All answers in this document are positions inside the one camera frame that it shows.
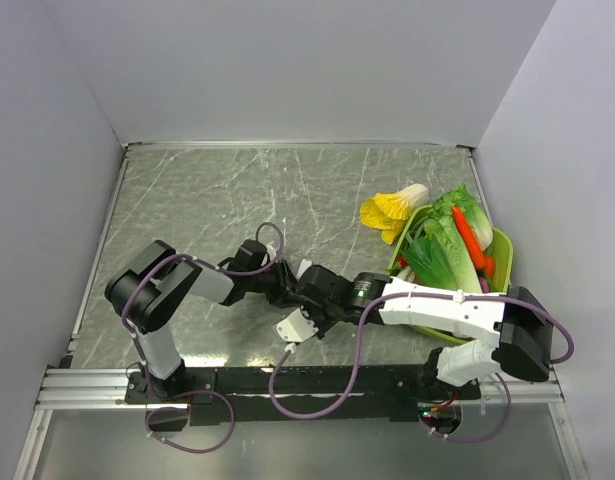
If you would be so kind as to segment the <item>white battery cover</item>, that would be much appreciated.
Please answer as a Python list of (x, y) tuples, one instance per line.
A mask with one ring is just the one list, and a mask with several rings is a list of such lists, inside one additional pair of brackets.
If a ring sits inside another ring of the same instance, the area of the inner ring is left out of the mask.
[(312, 266), (312, 264), (313, 262), (311, 260), (302, 259), (296, 273), (296, 278), (300, 279), (306, 270)]

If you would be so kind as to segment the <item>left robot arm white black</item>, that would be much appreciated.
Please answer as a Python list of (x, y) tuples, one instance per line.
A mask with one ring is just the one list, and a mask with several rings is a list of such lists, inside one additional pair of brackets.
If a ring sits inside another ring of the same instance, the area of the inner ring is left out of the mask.
[(187, 295), (231, 306), (256, 293), (286, 308), (298, 304), (292, 297), (297, 284), (279, 253), (254, 239), (216, 266), (156, 240), (108, 281), (104, 296), (130, 333), (149, 390), (171, 402), (189, 390), (186, 365), (169, 327)]

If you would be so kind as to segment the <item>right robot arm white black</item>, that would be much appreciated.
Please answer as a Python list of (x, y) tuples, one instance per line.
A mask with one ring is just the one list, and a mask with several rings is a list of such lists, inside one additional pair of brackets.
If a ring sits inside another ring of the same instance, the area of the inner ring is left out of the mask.
[(339, 322), (447, 331), (465, 343), (428, 357), (425, 390), (446, 398), (471, 380), (505, 373), (526, 382), (550, 376), (553, 325), (524, 287), (505, 294), (467, 294), (362, 272), (348, 280), (320, 266), (301, 269), (297, 290), (319, 336)]

